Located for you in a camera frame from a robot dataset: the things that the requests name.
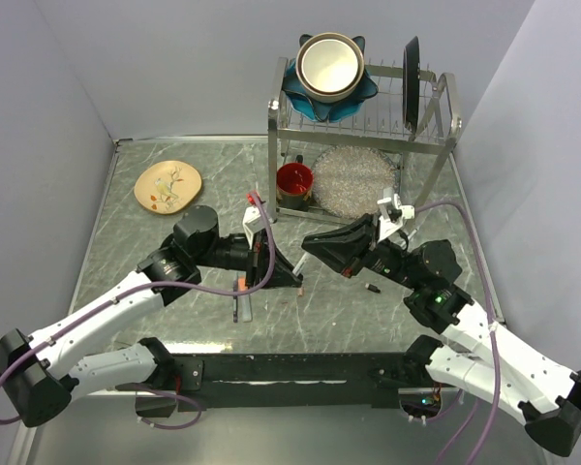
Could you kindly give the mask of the dark blue pen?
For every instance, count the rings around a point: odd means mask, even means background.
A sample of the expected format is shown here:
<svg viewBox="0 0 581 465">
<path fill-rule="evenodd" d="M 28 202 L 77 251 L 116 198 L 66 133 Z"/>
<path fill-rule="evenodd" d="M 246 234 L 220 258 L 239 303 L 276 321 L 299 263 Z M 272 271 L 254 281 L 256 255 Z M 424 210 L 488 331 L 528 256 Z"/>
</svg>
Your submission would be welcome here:
<svg viewBox="0 0 581 465">
<path fill-rule="evenodd" d="M 238 291 L 239 291 L 238 280 L 239 280 L 239 275 L 237 273 L 237 274 L 235 274 L 235 277 L 234 277 L 233 282 L 232 282 L 232 290 L 235 293 L 235 295 L 232 298 L 232 321 L 235 324 L 238 323 L 238 296 L 236 295 L 236 293 L 238 293 Z"/>
</svg>

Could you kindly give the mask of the grey marker orange tip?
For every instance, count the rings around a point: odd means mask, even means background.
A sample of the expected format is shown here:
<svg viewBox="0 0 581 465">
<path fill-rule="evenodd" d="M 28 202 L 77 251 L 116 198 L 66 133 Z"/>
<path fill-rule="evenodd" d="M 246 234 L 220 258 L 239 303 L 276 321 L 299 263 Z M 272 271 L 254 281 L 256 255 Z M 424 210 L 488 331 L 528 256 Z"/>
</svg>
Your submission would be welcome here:
<svg viewBox="0 0 581 465">
<path fill-rule="evenodd" d="M 250 323 L 253 320 L 252 301 L 249 294 L 238 298 L 238 313 L 242 323 Z"/>
</svg>

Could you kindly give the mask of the white green-tipped highlighter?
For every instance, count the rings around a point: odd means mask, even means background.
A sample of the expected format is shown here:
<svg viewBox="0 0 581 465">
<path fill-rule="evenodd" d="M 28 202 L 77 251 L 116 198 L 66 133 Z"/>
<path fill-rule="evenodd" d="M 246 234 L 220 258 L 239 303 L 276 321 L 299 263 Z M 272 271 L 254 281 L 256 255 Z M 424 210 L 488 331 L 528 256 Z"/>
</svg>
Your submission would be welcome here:
<svg viewBox="0 0 581 465">
<path fill-rule="evenodd" d="M 301 271 L 302 271 L 304 265 L 306 264 L 307 260 L 308 260 L 308 254 L 305 253 L 299 259 L 299 261 L 297 262 L 296 266 L 294 267 L 294 269 L 292 271 L 295 276 L 299 276 L 301 274 Z"/>
</svg>

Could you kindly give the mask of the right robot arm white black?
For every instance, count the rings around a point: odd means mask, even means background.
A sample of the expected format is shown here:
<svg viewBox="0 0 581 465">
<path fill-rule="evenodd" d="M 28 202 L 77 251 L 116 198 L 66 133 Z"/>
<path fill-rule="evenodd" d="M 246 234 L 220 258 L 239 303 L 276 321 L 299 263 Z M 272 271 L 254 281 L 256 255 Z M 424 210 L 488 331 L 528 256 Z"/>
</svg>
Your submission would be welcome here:
<svg viewBox="0 0 581 465">
<path fill-rule="evenodd" d="M 387 221 L 366 214 L 332 232 L 306 236 L 302 248 L 344 277 L 367 269 L 411 290 L 405 305 L 436 334 L 408 348 L 404 372 L 412 384 L 432 380 L 495 401 L 539 446 L 570 456 L 581 435 L 581 370 L 560 365 L 491 321 L 456 285 L 462 268 L 448 240 L 408 251 L 390 241 L 395 232 Z"/>
</svg>

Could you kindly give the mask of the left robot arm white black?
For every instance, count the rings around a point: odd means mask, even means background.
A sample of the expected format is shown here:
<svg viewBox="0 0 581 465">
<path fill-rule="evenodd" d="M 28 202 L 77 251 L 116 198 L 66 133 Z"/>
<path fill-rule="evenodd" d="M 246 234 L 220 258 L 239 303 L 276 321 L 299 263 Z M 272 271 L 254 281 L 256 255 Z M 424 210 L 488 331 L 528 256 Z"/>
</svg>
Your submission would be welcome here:
<svg viewBox="0 0 581 465">
<path fill-rule="evenodd" d="M 263 205 L 245 210 L 243 230 L 219 234 L 218 214 L 206 205 L 189 207 L 162 245 L 113 288 L 63 320 L 25 334 L 15 328 L 0 338 L 0 391 L 25 426 L 40 426 L 73 401 L 125 384 L 165 387 L 174 359 L 155 337 L 111 353 L 94 346 L 128 323 L 169 306 L 191 290 L 206 292 L 202 267 L 242 271 L 242 291 L 299 288 L 303 277 L 277 248 Z"/>
</svg>

